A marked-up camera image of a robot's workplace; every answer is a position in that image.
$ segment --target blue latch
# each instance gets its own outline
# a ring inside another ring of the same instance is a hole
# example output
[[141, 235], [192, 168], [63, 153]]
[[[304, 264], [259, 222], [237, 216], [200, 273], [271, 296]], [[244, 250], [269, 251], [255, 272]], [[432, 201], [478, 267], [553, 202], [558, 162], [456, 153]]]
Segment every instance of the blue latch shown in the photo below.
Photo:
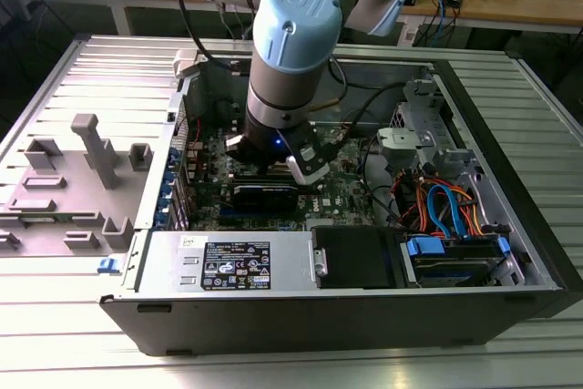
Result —
[[445, 254], [444, 244], [438, 237], [417, 236], [407, 242], [409, 255], [417, 254]]
[[172, 187], [169, 186], [168, 184], [162, 184], [160, 186], [160, 193], [162, 194], [162, 196], [169, 195], [170, 193], [172, 193]]
[[166, 170], [164, 172], [164, 175], [162, 176], [162, 181], [164, 182], [172, 182], [174, 180], [174, 174], [168, 170]]
[[99, 263], [97, 273], [119, 273], [118, 261], [110, 258], [103, 259]]
[[510, 254], [510, 244], [506, 237], [498, 237], [498, 245], [500, 245], [500, 250], [504, 255]]
[[158, 202], [156, 203], [156, 206], [159, 209], [165, 209], [168, 205], [170, 205], [170, 200], [167, 198], [160, 198], [160, 199], [158, 199]]
[[154, 213], [154, 220], [156, 220], [158, 222], [165, 222], [167, 217], [168, 217], [168, 214], [166, 214], [162, 211], [157, 211], [156, 213]]

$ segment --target electronic components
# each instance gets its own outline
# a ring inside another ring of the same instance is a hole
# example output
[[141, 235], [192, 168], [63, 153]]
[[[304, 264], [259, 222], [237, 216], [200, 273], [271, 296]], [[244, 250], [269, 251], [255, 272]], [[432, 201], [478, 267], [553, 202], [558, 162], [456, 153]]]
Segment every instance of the electronic components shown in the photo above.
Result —
[[[333, 141], [339, 127], [315, 127], [316, 134]], [[317, 184], [299, 186], [284, 163], [266, 169], [236, 161], [225, 152], [222, 129], [206, 130], [196, 154], [191, 179], [197, 211], [193, 230], [309, 230], [313, 223], [372, 225], [373, 209], [356, 173], [358, 139], [350, 140], [333, 161], [331, 172]]]
[[510, 254], [506, 238], [496, 235], [463, 240], [418, 235], [402, 250], [411, 260], [409, 281], [421, 287], [488, 284], [490, 273]]

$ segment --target light blue joint cap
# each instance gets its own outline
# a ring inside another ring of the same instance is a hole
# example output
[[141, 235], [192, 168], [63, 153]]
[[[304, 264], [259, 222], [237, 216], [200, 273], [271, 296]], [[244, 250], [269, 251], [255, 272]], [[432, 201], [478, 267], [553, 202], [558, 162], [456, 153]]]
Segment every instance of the light blue joint cap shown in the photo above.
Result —
[[308, 72], [328, 59], [342, 25], [338, 0], [261, 0], [253, 24], [255, 49], [280, 72]]
[[393, 0], [391, 5], [387, 8], [386, 13], [381, 21], [368, 33], [369, 36], [388, 36], [393, 30], [394, 23], [397, 17], [401, 14], [404, 0]]

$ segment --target metal bracket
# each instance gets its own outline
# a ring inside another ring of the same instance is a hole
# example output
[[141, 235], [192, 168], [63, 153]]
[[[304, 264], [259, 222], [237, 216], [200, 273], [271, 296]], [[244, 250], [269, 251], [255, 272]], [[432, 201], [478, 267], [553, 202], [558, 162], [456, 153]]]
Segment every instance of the metal bracket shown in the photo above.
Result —
[[180, 49], [172, 61], [174, 76], [176, 78], [189, 77], [199, 71], [200, 63], [208, 60], [197, 49]]
[[326, 264], [326, 250], [320, 248], [313, 250], [313, 270], [317, 277], [328, 275], [328, 265]]

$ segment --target yellow wire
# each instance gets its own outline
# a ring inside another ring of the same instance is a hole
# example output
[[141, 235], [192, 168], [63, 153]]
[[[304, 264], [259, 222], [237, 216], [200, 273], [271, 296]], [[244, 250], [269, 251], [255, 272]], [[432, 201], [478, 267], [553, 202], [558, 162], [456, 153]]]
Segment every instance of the yellow wire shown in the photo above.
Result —
[[476, 225], [477, 232], [480, 236], [484, 236], [485, 234], [482, 232], [482, 228], [480, 227], [480, 222], [477, 220], [477, 207], [474, 204], [474, 224]]

